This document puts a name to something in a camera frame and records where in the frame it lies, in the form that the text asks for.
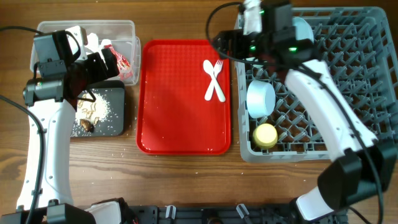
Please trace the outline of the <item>light blue plate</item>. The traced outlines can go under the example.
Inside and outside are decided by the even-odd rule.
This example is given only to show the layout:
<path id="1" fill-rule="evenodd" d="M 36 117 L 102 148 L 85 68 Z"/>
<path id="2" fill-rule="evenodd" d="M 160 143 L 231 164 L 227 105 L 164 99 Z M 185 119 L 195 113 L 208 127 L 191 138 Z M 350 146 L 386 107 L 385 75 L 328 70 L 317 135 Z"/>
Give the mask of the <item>light blue plate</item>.
<path id="1" fill-rule="evenodd" d="M 314 43 L 312 28 L 305 19 L 302 19 L 301 17 L 294 17 L 292 19 L 292 24 L 296 28 L 295 37 L 297 40 L 308 39 Z"/>

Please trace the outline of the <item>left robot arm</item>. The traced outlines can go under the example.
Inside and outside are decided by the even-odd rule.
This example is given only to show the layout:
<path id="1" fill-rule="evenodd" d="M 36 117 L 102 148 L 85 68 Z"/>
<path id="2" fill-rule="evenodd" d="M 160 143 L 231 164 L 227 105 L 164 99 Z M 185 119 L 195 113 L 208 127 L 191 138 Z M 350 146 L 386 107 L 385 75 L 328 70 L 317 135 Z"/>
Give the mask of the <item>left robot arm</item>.
<path id="1" fill-rule="evenodd" d="M 81 46 L 68 30 L 44 33 L 36 30 L 34 47 L 38 62 L 24 90 L 24 104 L 1 99 L 29 117 L 30 138 L 24 185 L 16 212 L 1 216 L 1 223 L 131 223 L 134 212 L 123 198 L 73 206 L 70 190 L 70 136 L 81 92 L 96 97 L 91 85 L 118 75 L 117 59 L 110 49 L 80 60 Z"/>

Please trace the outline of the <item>red snack wrapper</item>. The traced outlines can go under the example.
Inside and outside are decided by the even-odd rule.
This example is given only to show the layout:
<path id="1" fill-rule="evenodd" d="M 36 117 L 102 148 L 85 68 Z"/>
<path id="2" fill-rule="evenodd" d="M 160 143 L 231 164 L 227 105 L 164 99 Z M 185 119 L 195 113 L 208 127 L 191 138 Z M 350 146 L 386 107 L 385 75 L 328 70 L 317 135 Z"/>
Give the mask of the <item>red snack wrapper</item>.
<path id="1" fill-rule="evenodd" d="M 117 52 L 111 44 L 105 45 L 104 47 L 106 49 L 110 49 L 117 59 L 117 66 L 120 71 L 118 75 L 119 79 L 126 82 L 129 78 L 132 78 L 132 72 L 126 72 L 126 70 L 130 67 L 130 63 L 127 58 L 121 53 Z"/>

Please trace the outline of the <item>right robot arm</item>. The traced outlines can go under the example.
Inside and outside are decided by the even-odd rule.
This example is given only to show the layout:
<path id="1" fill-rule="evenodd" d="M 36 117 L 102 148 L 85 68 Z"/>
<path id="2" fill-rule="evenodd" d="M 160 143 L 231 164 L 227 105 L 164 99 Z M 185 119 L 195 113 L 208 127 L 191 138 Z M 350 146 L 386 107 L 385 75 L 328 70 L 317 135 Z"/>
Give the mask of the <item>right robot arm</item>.
<path id="1" fill-rule="evenodd" d="M 299 39 L 288 1 L 239 3 L 243 28 L 221 31 L 209 43 L 222 57 L 277 72 L 312 118 L 331 164 L 317 186 L 290 203 L 292 223 L 314 223 L 377 197 L 383 208 L 397 144 L 380 141 L 357 117 L 310 39 Z"/>

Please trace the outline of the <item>rice and food scraps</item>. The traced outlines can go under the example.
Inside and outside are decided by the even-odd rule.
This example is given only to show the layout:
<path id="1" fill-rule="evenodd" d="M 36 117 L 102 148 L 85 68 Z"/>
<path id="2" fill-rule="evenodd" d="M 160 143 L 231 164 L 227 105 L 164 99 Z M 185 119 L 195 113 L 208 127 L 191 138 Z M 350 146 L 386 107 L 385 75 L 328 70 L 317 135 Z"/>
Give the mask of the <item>rice and food scraps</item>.
<path id="1" fill-rule="evenodd" d="M 106 95 L 94 93 L 94 102 L 78 100 L 71 137 L 91 136 L 101 124 L 108 121 L 111 108 Z"/>

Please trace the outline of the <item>white napkin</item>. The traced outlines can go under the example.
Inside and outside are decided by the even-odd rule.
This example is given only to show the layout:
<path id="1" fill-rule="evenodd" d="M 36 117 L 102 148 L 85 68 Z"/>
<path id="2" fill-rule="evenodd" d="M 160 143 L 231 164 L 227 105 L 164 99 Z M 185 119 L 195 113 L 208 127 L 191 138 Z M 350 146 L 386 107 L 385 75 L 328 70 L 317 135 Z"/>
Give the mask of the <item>white napkin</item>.
<path id="1" fill-rule="evenodd" d="M 90 33 L 87 36 L 88 43 L 85 45 L 85 49 L 89 54 L 100 52 L 102 49 L 105 49 L 111 45 L 111 41 L 109 39 L 99 40 L 99 37 Z"/>

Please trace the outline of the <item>yellow cup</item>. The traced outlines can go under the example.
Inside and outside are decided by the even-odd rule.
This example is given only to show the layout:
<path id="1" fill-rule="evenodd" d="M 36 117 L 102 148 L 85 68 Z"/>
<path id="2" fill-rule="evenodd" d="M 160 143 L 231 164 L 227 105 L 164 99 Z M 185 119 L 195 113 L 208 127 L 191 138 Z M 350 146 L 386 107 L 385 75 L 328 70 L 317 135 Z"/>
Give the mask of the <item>yellow cup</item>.
<path id="1" fill-rule="evenodd" d="M 276 145 L 278 134 L 276 128 L 268 123 L 259 125 L 252 134 L 257 146 L 271 148 Z"/>

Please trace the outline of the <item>light blue bowl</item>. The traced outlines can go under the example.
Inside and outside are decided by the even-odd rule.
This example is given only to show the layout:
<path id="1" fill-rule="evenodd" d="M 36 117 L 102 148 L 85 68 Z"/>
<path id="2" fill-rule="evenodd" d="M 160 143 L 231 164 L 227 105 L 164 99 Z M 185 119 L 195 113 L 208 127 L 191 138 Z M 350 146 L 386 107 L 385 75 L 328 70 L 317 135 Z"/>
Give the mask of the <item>light blue bowl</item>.
<path id="1" fill-rule="evenodd" d="M 275 108 L 275 90 L 270 83 L 254 80 L 247 90 L 247 110 L 251 118 L 269 116 Z"/>

